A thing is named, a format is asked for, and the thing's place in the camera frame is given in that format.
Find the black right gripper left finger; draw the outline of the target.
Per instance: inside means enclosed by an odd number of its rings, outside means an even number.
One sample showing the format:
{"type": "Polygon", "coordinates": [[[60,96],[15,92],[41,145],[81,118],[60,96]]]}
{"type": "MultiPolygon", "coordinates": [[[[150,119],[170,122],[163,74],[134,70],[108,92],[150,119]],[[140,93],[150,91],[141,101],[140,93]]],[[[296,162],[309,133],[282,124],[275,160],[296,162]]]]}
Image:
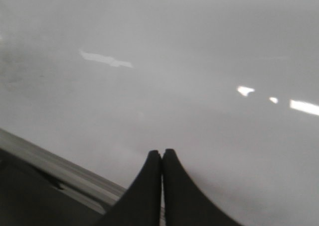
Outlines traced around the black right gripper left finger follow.
{"type": "Polygon", "coordinates": [[[148,153],[138,176],[97,226],[158,226],[161,208],[161,156],[148,153]]]}

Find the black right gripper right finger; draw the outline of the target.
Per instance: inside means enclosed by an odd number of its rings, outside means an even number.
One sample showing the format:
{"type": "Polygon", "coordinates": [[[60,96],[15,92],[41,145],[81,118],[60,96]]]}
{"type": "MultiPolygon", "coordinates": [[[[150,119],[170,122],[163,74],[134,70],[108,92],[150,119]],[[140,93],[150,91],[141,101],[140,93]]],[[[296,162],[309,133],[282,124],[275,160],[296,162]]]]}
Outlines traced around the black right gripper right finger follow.
{"type": "Polygon", "coordinates": [[[185,171],[176,152],[162,157],[165,221],[168,226],[239,226],[215,206],[185,171]]]}

